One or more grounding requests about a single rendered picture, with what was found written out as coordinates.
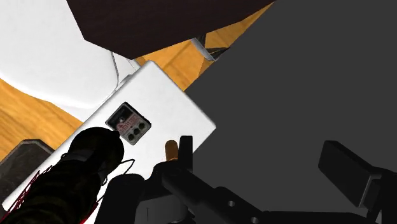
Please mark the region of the brown cylinder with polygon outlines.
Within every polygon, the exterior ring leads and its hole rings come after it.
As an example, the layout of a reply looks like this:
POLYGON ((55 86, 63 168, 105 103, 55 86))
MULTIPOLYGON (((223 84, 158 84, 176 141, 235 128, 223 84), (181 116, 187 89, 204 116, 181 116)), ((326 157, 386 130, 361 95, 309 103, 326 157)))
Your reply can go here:
POLYGON ((166 161, 178 159, 178 144, 174 140, 168 140, 165 144, 165 157, 166 161))

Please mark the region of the small grey button device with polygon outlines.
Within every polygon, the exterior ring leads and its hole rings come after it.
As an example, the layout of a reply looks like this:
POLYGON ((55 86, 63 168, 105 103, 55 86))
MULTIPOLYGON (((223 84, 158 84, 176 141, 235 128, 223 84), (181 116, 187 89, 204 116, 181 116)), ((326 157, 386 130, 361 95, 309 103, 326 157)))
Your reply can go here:
POLYGON ((151 122, 128 102, 123 102, 106 120, 105 124, 119 132, 120 137, 135 145, 151 128, 151 122))

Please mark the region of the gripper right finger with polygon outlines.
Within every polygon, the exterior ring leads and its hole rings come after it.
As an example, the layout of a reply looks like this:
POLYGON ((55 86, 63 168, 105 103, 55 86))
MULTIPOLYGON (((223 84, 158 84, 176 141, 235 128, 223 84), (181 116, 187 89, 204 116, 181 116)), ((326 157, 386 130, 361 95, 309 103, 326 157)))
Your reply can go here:
POLYGON ((376 167, 338 141, 323 143, 319 170, 366 218, 380 224, 397 224, 397 172, 376 167))

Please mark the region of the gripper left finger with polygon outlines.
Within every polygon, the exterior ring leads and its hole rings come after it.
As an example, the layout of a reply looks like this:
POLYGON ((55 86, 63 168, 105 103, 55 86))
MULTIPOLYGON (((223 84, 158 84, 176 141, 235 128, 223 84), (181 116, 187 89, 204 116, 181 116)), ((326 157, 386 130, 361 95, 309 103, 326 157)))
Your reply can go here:
POLYGON ((192 212, 195 224, 267 224, 262 211, 227 188, 213 188, 192 173, 192 136, 181 136, 177 144, 178 159, 157 164, 152 177, 192 212))

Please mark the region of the white toilet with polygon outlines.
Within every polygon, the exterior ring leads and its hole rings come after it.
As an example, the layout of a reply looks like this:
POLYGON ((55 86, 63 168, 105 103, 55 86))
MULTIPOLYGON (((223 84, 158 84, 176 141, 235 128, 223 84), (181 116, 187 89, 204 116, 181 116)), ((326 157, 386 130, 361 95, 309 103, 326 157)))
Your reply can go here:
POLYGON ((154 62, 139 67, 85 41, 66 0, 0 0, 0 79, 74 115, 84 129, 105 127, 123 103, 149 120, 135 145, 125 143, 114 176, 148 178, 168 140, 191 135, 197 148, 216 128, 154 62))

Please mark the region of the dark grey bin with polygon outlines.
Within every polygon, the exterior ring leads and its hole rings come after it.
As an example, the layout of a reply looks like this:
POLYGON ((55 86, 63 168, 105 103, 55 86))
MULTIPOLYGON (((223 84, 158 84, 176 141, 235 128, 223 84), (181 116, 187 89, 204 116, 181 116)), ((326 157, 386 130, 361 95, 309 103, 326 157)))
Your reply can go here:
POLYGON ((40 139, 24 139, 0 162, 0 202, 3 202, 55 150, 40 139))

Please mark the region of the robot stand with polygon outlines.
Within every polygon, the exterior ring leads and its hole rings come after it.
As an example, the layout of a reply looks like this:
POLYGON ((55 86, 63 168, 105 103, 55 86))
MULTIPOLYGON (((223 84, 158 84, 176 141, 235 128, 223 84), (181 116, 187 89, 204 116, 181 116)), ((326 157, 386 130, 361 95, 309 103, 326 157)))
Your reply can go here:
POLYGON ((240 22, 276 0, 66 0, 83 38, 128 59, 240 22))

